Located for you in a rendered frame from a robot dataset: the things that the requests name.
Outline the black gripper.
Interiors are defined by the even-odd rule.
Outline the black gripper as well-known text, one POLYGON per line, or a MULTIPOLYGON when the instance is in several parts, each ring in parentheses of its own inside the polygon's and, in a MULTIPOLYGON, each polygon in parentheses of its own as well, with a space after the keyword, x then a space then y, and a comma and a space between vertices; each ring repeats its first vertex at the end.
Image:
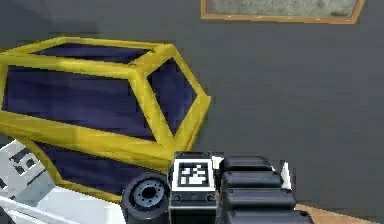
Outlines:
POLYGON ((167 177, 159 173, 143 173, 132 179, 120 202, 126 224, 170 224, 170 188, 167 177))

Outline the yellow and navy cabinet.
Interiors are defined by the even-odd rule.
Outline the yellow and navy cabinet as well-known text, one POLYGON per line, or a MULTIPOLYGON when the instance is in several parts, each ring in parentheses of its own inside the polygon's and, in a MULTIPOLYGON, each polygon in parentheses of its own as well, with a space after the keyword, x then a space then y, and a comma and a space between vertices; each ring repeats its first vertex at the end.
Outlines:
POLYGON ((169 43, 56 37, 0 53, 0 133, 56 185, 110 202, 190 150, 210 103, 169 43))

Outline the white block with black marks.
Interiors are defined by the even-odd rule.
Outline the white block with black marks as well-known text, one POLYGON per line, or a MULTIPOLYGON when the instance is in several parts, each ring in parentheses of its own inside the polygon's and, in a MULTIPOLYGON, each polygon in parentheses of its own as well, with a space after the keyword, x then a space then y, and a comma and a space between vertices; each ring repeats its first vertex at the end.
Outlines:
POLYGON ((56 185, 17 140, 0 148, 0 224, 126 224, 120 207, 56 185))

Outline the wood framed wall picture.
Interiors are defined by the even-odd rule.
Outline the wood framed wall picture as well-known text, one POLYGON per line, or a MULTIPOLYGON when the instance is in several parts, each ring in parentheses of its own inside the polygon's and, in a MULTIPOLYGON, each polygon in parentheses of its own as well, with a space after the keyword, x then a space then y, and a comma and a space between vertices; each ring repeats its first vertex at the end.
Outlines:
POLYGON ((355 24, 366 0, 200 0, 200 18, 307 24, 355 24))

